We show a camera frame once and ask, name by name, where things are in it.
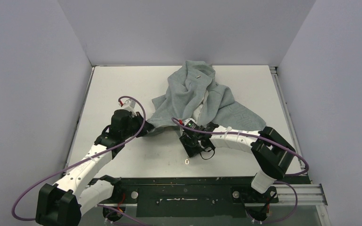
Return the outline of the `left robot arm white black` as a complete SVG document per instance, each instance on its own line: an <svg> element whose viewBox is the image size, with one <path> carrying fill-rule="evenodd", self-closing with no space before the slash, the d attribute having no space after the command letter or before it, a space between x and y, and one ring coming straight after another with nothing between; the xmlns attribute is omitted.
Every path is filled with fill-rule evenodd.
<svg viewBox="0 0 362 226"><path fill-rule="evenodd" d="M88 184L124 148L131 137L142 137L154 129L139 112L130 108L116 110L97 137L81 164L73 167L53 185L39 190L35 221L43 226L77 226L82 216L101 201L117 202L122 197L120 181L104 176Z"/></svg>

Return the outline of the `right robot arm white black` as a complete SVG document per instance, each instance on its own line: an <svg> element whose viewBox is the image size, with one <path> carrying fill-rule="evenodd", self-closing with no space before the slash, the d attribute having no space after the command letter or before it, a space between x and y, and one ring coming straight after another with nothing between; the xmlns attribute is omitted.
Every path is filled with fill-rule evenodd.
<svg viewBox="0 0 362 226"><path fill-rule="evenodd" d="M260 169L248 188L249 198L260 201L275 181L285 177L295 157L295 149L274 128L258 131L236 130L214 123L198 126L193 121L185 124L180 142L188 157L216 148L229 148L252 154Z"/></svg>

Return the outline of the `grey zip-up jacket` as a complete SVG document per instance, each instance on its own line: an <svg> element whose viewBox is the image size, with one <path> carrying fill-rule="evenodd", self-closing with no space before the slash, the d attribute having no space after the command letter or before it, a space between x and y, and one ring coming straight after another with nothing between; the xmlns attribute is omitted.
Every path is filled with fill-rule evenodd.
<svg viewBox="0 0 362 226"><path fill-rule="evenodd" d="M186 61L171 74L166 93L152 99L155 112L148 120L154 136L174 127L171 118L194 119L199 126L215 123L233 129L254 131L266 126L265 120L237 102L228 86L215 79L216 71L204 61Z"/></svg>

